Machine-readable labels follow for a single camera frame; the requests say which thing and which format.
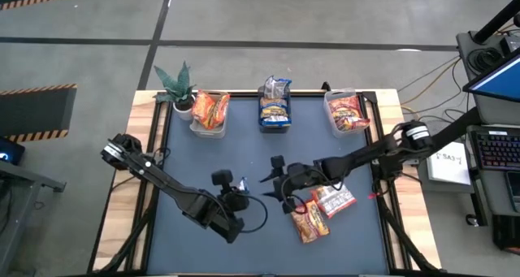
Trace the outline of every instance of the white paper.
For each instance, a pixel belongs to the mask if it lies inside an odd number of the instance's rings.
[[[452,142],[427,160],[430,180],[470,185],[466,151],[462,143]]]

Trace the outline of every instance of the plastic bin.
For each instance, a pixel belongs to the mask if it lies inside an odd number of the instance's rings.
[[[289,130],[289,126],[281,127],[281,128],[269,128],[262,125],[262,121],[260,120],[260,110],[262,109],[262,106],[260,105],[260,98],[263,97],[263,86],[260,86],[258,88],[258,126],[260,127],[260,132],[264,133],[271,133],[271,134],[283,134]],[[291,118],[291,89],[288,89],[288,95],[285,97],[285,100],[287,101],[287,113],[289,115],[289,118]]]
[[[336,126],[336,122],[334,121],[334,118],[332,117],[331,108],[329,107],[328,102],[331,100],[335,100],[337,98],[352,97],[352,96],[357,96],[356,90],[354,90],[354,89],[339,89],[339,90],[333,90],[333,91],[329,91],[329,92],[325,93],[325,96],[323,99],[323,108],[325,109],[328,120],[331,123],[332,134],[336,138],[341,138],[343,136],[347,136],[348,134],[362,132],[366,127],[368,127],[368,125],[367,125],[364,128],[356,128],[356,129],[348,130],[348,131],[340,131],[338,129],[338,127]]]
[[[220,97],[228,94],[224,91],[209,91],[206,93],[215,101],[218,101]],[[228,124],[228,116],[229,115],[226,114],[224,122],[220,126],[212,130],[206,130],[204,126],[202,126],[202,124],[199,123],[196,119],[192,121],[192,123],[189,125],[189,128],[195,133],[195,135],[199,136],[200,138],[222,139],[224,135],[226,135],[226,125]]]

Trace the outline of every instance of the concrete floor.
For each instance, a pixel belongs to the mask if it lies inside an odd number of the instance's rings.
[[[455,45],[455,34],[484,25],[510,0],[171,0],[162,39],[334,41]],[[163,0],[58,0],[0,11],[0,37],[151,39]],[[99,157],[106,138],[123,132],[148,46],[0,44],[0,90],[77,83],[69,136],[24,144],[24,165],[61,181],[45,192],[15,268],[38,276],[86,271],[113,169]],[[200,88],[251,89],[269,75],[295,89],[400,88],[454,57],[454,52],[277,50],[159,47],[154,64],[176,71],[183,60]],[[467,79],[458,65],[459,84]],[[400,93],[404,101],[433,76]],[[160,89],[152,73],[147,89]],[[415,110],[453,95],[447,73]],[[462,95],[447,107],[466,108]],[[424,115],[441,115],[443,108]],[[434,130],[442,123],[431,123]],[[520,257],[491,242],[488,228],[468,227],[467,195],[425,193],[443,267],[467,274],[516,276]]]

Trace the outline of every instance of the wooden table frame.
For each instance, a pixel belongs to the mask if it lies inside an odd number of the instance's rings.
[[[232,94],[232,97],[257,96],[256,90],[228,92]],[[324,90],[292,90],[291,94],[294,97],[319,97],[324,92]],[[167,137],[163,134],[168,133],[170,126],[171,105],[156,103],[153,98],[156,93],[156,91],[136,92],[126,130],[126,133],[141,141],[146,152],[153,152],[159,147],[166,146]],[[370,118],[370,127],[365,130],[367,144],[377,141],[381,136],[389,133],[395,124],[403,121],[395,89],[363,90],[358,91],[358,94],[365,98],[366,104],[362,104],[362,111]],[[414,168],[405,168],[405,172],[417,175]],[[120,183],[126,178],[128,178],[127,171],[117,171],[112,185]],[[397,221],[404,226],[411,240],[430,263],[440,267],[420,184],[409,178],[401,177],[390,187],[383,183],[381,188],[383,190],[389,188],[390,192],[385,195],[384,199]],[[136,226],[137,220],[149,208],[151,222],[139,236],[129,257],[119,267],[120,271],[126,271],[128,274],[145,274],[157,200],[158,189],[150,183],[137,179],[129,181],[110,193],[89,263],[89,271],[103,268],[112,259],[132,228]],[[385,243],[388,268],[417,269],[417,265],[405,252],[404,246],[384,221],[381,222],[381,232]]]

